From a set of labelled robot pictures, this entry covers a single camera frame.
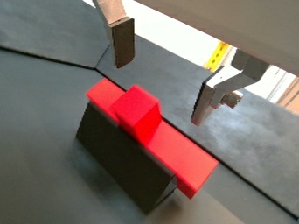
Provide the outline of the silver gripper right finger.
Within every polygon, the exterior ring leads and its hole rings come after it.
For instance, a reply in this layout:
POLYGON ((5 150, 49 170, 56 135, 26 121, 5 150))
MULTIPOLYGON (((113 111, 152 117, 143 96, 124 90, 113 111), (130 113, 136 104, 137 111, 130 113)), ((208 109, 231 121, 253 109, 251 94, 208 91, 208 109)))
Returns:
POLYGON ((191 122, 199 126, 213 109, 225 104, 236 107, 245 86, 259 82, 269 64, 241 50, 236 50, 228 66, 220 66, 200 85, 200 92, 193 104, 191 122))

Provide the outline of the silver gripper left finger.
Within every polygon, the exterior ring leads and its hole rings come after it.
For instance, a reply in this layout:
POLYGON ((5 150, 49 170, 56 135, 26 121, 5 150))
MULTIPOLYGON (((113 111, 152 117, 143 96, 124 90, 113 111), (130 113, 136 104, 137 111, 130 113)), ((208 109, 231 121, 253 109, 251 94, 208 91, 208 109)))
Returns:
POLYGON ((110 37, 116 68, 134 58, 134 20, 126 15, 121 0, 92 0, 101 13, 110 37))

